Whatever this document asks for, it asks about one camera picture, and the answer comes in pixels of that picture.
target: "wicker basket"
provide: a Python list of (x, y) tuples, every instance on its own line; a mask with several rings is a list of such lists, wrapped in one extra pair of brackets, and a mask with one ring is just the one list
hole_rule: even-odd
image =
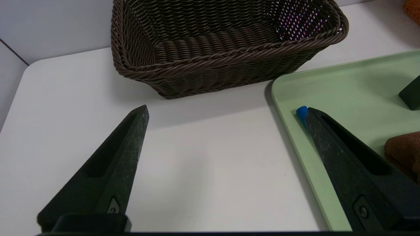
[(420, 25), (420, 0), (405, 1), (404, 12)]
[(275, 79), (342, 41), (333, 0), (114, 0), (116, 70), (178, 98)]

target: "white wall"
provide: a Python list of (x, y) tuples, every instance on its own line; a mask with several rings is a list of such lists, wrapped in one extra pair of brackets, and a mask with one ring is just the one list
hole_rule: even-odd
[(0, 132), (26, 68), (26, 64), (0, 42)]
[(0, 0), (0, 37), (29, 64), (109, 47), (111, 11), (112, 0)]

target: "white tabletop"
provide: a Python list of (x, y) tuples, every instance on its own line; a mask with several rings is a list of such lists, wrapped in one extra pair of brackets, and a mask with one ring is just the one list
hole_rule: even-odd
[[(348, 37), (300, 71), (420, 48), (420, 26), (398, 1), (342, 9)], [(269, 82), (164, 100), (118, 75), (107, 48), (25, 71), (0, 133), (2, 234), (37, 234), (37, 213), (143, 104), (150, 121), (127, 210), (133, 231), (326, 229)]]

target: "blue cap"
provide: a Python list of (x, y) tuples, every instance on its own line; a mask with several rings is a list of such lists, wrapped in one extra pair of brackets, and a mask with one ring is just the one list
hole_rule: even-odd
[(308, 129), (308, 126), (306, 125), (306, 114), (308, 113), (308, 107), (302, 106), (299, 107), (299, 109), (296, 110), (296, 115), (299, 117), (300, 121), (302, 122), (303, 126), (305, 126), (306, 129)]

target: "orange object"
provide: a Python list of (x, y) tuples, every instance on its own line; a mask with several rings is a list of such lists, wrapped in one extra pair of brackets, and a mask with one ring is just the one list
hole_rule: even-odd
[(404, 12), (420, 25), (420, 0), (405, 1)]

